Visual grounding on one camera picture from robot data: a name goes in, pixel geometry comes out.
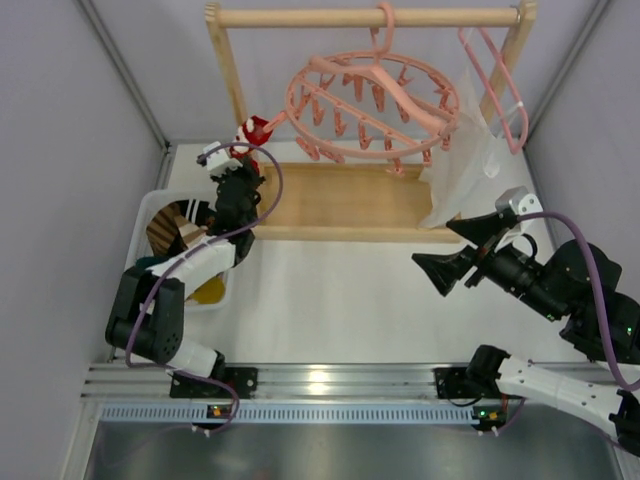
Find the black white-striped sock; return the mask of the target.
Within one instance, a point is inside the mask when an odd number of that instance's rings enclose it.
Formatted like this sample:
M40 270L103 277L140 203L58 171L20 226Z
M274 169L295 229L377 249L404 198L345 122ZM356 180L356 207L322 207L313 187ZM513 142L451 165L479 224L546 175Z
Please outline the black white-striped sock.
M190 223L198 227L210 228L215 220L215 212L210 208L210 202L199 199L184 199L176 201L180 214Z

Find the pink round clip hanger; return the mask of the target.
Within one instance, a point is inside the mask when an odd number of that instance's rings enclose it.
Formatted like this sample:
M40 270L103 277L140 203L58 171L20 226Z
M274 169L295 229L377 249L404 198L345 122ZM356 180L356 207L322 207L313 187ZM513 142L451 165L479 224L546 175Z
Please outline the pink round clip hanger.
M430 166L433 148L449 148L459 123L455 87L429 64L393 52L395 11L377 7L385 26L370 28L370 48L311 56L292 77L283 110L259 128L263 137L288 123L313 161L383 160L396 175L403 158Z

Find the brown striped sock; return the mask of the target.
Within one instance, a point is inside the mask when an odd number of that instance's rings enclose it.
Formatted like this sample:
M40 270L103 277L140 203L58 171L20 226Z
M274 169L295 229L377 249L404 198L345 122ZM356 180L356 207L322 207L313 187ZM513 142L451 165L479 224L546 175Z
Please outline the brown striped sock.
M162 208L146 227L146 235L155 256L175 256L200 241L208 231L206 227L187 221L175 202Z

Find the teal sock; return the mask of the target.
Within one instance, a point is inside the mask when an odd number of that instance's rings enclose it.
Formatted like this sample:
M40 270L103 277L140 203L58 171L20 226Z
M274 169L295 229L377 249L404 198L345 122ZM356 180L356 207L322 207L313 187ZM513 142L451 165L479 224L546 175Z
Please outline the teal sock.
M136 272L150 270L155 276L161 276L173 263L172 257L145 256L137 259L132 269Z

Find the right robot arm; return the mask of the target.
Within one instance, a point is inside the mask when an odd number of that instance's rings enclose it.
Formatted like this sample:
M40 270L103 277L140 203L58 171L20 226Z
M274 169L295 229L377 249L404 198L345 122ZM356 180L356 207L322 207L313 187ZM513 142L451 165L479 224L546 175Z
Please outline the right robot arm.
M624 378L624 367L639 365L639 304L618 292L621 266L586 241L568 217L551 212L573 238L541 264L534 253L499 244L506 233L543 213L507 210L452 220L449 229L467 240L449 255L415 253L413 262L436 290L448 295L459 280L466 287L488 280L550 322L563 321L559 335L586 358L608 368L612 386L579 381L523 361L495 346L479 346L464 378L478 396L534 400L600 430L632 455L639 453L639 384Z

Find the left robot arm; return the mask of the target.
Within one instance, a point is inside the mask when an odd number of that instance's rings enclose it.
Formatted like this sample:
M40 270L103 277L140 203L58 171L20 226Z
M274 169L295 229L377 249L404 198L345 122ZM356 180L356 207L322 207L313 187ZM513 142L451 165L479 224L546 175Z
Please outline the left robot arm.
M157 262L133 265L122 274L105 339L154 364L219 380L225 358L185 337L185 303L248 255L264 179L250 157L207 168L216 188L213 199L174 200L148 223Z

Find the red sock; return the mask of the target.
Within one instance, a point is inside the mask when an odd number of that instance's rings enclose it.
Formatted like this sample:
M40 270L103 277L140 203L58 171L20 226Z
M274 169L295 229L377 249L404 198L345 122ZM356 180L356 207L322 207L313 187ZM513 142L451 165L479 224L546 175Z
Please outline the red sock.
M262 146L271 137L272 131L265 130L269 121L257 115L253 115L245 120L236 131L234 141L236 143L247 143ZM233 146L229 148L230 156L236 160L249 160L257 173L260 172L259 162L254 158L254 149L249 146Z

